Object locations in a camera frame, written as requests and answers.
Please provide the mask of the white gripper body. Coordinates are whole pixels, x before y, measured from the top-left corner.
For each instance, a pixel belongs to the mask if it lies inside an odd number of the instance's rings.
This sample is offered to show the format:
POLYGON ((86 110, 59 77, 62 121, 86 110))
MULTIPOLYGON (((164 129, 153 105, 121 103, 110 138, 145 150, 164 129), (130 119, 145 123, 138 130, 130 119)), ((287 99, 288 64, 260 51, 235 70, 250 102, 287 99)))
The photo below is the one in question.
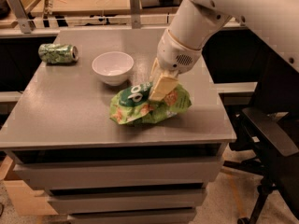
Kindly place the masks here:
POLYGON ((190 71, 200 57, 200 49, 189 49, 173 38, 168 29, 164 31, 157 47, 157 59, 163 69, 183 74, 190 71))

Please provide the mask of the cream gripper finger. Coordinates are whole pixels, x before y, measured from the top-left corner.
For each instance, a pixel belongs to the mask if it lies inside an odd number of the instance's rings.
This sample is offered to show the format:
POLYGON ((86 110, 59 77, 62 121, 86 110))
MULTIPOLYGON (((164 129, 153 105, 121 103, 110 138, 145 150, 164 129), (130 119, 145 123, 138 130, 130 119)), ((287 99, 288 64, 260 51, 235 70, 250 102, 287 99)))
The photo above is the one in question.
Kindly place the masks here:
POLYGON ((149 100, 153 102, 162 101, 178 85, 178 79, 167 73, 152 75, 150 81, 152 87, 149 92, 149 100))
POLYGON ((159 61, 158 59, 155 59, 153 66, 151 67, 149 80, 151 82, 154 82, 160 76, 160 73, 161 73, 161 68, 160 68, 159 61))

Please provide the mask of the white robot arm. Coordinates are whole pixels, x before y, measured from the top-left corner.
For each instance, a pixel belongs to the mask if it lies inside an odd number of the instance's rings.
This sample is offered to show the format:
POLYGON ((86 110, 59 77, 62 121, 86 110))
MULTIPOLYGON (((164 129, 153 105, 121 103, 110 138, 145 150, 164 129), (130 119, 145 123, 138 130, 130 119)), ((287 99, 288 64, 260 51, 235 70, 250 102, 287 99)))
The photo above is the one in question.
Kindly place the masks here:
POLYGON ((158 44, 151 101, 160 102, 190 71, 202 48, 231 18, 249 28, 299 70, 299 0, 183 0, 158 44))

